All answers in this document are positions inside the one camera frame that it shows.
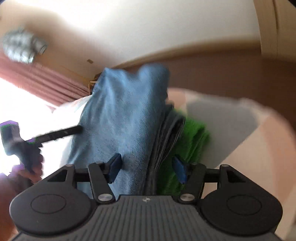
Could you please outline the person's left hand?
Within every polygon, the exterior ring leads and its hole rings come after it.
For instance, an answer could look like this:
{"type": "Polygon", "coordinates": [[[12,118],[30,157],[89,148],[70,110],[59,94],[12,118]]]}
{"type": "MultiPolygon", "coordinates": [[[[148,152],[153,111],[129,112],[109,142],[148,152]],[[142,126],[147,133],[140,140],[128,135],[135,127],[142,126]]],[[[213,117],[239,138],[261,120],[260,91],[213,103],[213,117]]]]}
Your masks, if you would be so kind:
{"type": "Polygon", "coordinates": [[[43,176],[43,162],[44,158],[41,154],[41,150],[37,149],[33,154],[33,163],[31,165],[31,171],[29,171],[23,164],[13,167],[12,172],[17,175],[30,180],[33,184],[42,180],[43,176]]]}

